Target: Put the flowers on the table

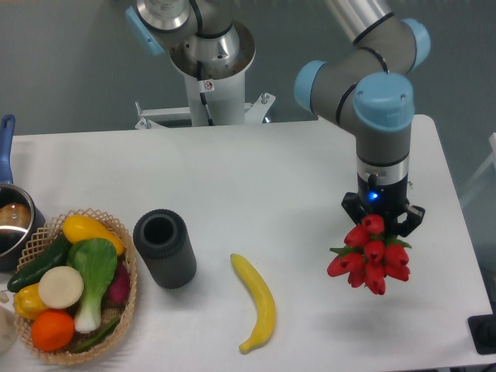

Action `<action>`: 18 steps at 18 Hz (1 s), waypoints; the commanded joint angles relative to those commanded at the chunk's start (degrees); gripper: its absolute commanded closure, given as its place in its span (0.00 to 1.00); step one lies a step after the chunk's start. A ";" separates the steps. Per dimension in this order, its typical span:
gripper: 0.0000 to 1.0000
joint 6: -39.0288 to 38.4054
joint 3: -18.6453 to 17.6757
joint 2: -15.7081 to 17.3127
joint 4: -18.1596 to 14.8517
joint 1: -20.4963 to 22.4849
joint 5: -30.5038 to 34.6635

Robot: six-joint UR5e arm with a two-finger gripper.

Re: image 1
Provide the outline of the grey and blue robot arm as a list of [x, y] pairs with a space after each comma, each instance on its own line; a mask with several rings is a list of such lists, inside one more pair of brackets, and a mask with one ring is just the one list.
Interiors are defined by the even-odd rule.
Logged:
[[[357, 190], [343, 208], [354, 222], [384, 218], [386, 233], [407, 236], [423, 208], [407, 198], [411, 124], [409, 71], [428, 56], [430, 37], [399, 19], [385, 1], [331, 1], [329, 9], [354, 45], [340, 64], [314, 60], [298, 73], [294, 99], [356, 140]], [[168, 53], [183, 75], [194, 126], [247, 122], [245, 73], [255, 57], [251, 32], [231, 1], [134, 1], [126, 20], [152, 54]]]

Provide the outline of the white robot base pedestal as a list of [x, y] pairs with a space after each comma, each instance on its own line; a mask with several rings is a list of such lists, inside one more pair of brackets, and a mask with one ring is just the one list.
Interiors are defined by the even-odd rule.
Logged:
[[136, 102], [137, 129], [157, 129], [161, 122], [180, 120], [188, 120], [192, 126], [270, 122], [274, 95], [264, 92], [254, 102], [245, 100], [245, 73], [256, 48], [242, 23], [234, 20], [229, 30], [216, 38], [189, 36], [168, 53], [184, 79], [188, 106], [142, 110]]

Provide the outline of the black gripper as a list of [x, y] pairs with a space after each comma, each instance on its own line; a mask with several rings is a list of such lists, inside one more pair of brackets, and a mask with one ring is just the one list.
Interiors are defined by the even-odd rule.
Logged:
[[[341, 206], [355, 225], [360, 225], [369, 214], [377, 214], [393, 225], [393, 234], [406, 237], [422, 224], [425, 209], [407, 204], [408, 176], [393, 184], [370, 184], [357, 176], [357, 193], [345, 193]], [[398, 217], [406, 214], [402, 222]]]

